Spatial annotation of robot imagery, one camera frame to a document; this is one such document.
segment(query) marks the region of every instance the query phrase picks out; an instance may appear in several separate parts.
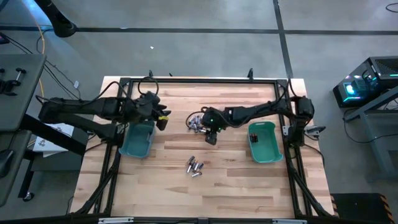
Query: wooden tabletop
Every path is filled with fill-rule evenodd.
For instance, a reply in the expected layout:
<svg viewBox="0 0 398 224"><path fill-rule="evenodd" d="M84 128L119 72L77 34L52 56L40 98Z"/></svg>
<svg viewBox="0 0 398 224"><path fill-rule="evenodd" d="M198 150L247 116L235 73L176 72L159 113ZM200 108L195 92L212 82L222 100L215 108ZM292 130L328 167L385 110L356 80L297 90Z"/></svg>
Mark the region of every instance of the wooden tabletop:
<svg viewBox="0 0 398 224"><path fill-rule="evenodd" d="M105 77L101 91L120 77ZM292 80L298 95L306 95L304 81ZM172 110L164 131L156 130L147 159L122 156L114 195L112 216L134 217L212 217L212 218L293 218L292 197L284 159L271 164L258 164L251 159L247 140L250 123L271 121L279 151L283 154L277 115L251 120L218 134L217 145L205 142L203 134L188 131L186 117L202 106L222 109L225 106L252 106L275 100L274 86L269 84L160 83L159 97ZM154 91L154 84L143 83L142 91ZM117 86L103 95L116 96ZM137 98L137 86L132 98ZM98 117L100 123L108 123ZM92 139L87 147L99 143ZM318 148L318 143L306 139ZM84 156L71 211L78 210L98 186L105 145ZM333 214L330 193L320 155L301 147L308 188ZM195 156L205 164L203 175L186 174L186 161ZM104 191L103 206L108 187ZM300 208L304 210L301 191Z"/></svg>

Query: teal plastic basket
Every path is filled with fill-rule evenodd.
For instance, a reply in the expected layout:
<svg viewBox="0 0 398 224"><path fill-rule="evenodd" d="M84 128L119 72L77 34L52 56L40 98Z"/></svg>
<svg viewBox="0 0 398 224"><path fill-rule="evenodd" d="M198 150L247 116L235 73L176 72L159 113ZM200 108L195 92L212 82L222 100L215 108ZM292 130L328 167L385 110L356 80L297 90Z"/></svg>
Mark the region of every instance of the teal plastic basket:
<svg viewBox="0 0 398 224"><path fill-rule="evenodd" d="M258 142L250 141L250 134L257 134ZM275 137L275 124L272 122L257 122L249 125L248 141L251 157L258 163L281 161L284 156L279 152Z"/></svg>
<svg viewBox="0 0 398 224"><path fill-rule="evenodd" d="M129 130L119 152L125 156L146 158L155 136L155 123L144 121L140 124L129 123Z"/></svg>

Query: yellow cable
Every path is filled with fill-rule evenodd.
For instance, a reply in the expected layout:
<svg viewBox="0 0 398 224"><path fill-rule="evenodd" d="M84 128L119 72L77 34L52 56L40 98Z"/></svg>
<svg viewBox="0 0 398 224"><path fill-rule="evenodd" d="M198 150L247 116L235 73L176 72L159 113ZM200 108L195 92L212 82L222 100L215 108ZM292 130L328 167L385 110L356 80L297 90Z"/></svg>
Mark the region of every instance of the yellow cable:
<svg viewBox="0 0 398 224"><path fill-rule="evenodd" d="M29 15L33 18L33 21L35 22L37 28L39 29L40 32L40 36L42 36L42 42L43 42L43 48L42 48L42 54L44 54L44 50L45 50L45 40L44 40L44 36L43 36L43 32L42 29L40 28L39 24L37 23L35 17L32 15L32 13L30 13L29 9L26 7L26 5L22 2L22 5L26 8L27 12L29 13ZM39 84L40 84L40 90L42 91L42 97L44 97L44 88L43 88L43 84L41 79L39 79Z"/></svg>

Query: concrete floor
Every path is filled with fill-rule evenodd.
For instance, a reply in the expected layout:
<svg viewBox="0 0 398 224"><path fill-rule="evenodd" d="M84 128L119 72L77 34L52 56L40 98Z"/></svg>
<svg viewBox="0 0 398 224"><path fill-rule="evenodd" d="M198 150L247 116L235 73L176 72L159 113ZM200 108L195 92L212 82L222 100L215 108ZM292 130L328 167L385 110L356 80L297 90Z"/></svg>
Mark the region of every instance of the concrete floor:
<svg viewBox="0 0 398 224"><path fill-rule="evenodd" d="M23 0L40 25L48 19L32 0ZM398 30L398 14L384 7L394 1L378 0L279 0L282 21L290 30ZM54 0L78 27L277 29L272 0ZM0 12L0 26L34 26L20 1L10 1ZM38 32L2 31L32 51ZM100 90L105 75L154 75L244 77L254 68L255 77L284 78L284 59L278 34L179 34L78 32L59 39L45 34L45 53L71 80L80 82L82 98ZM326 175L332 193L384 194L398 220L397 182L369 184L364 176L377 170L370 147L350 141L331 89L369 56L398 55L398 35L286 35L295 78L304 78L313 100L315 123L326 126L320 138ZM13 45L0 45L0 54L20 54ZM67 85L61 76L59 79ZM42 75L46 97L66 94ZM37 116L35 101L28 113ZM350 124L349 129L357 128ZM62 215L78 174L38 173L28 203L16 198L16 189L0 219Z"/></svg>

